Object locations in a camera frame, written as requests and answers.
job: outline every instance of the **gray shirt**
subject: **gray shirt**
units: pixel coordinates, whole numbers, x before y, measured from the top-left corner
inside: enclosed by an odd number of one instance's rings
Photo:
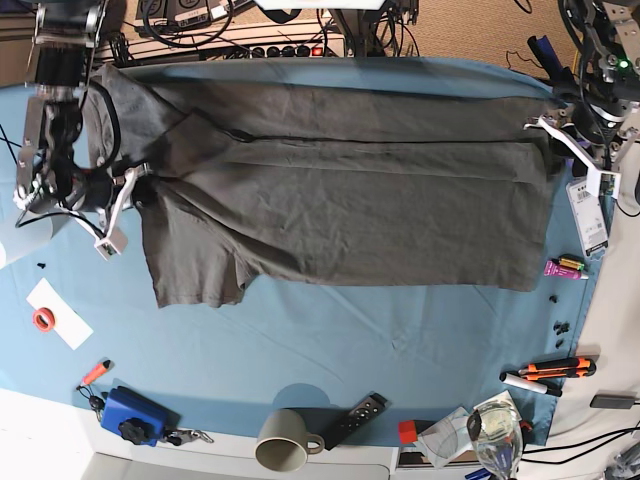
[[[543,100],[100,73],[121,157],[157,174],[139,211],[159,306],[238,302],[259,274],[535,286],[555,165],[523,124]],[[85,117],[95,160],[112,138],[99,97]]]

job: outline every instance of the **remote control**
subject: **remote control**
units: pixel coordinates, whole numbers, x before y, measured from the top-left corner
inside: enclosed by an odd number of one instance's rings
[[[362,400],[353,410],[342,415],[320,434],[324,438],[324,448],[331,450],[342,443],[358,428],[380,415],[384,411],[386,403],[387,400],[377,393]]]

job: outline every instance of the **red cap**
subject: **red cap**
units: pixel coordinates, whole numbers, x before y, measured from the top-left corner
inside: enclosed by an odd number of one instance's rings
[[[418,440],[418,432],[416,432],[416,424],[413,420],[400,422],[398,424],[398,435],[400,436],[400,442],[403,444],[416,442]]]

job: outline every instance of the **mug handle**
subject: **mug handle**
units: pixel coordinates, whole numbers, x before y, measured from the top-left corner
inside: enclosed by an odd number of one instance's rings
[[[310,447],[309,442],[317,443],[318,446]],[[322,450],[324,450],[324,438],[322,438],[320,435],[308,433],[307,434],[307,451],[309,452],[309,455],[315,455],[316,453],[320,453]]]

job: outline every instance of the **mug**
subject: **mug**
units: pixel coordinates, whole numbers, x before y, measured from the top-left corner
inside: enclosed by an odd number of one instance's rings
[[[317,447],[309,447],[309,442]],[[302,417],[293,410],[276,410],[262,426],[255,456],[258,463],[274,472],[294,472],[300,469],[309,455],[324,450],[324,439],[307,432]]]

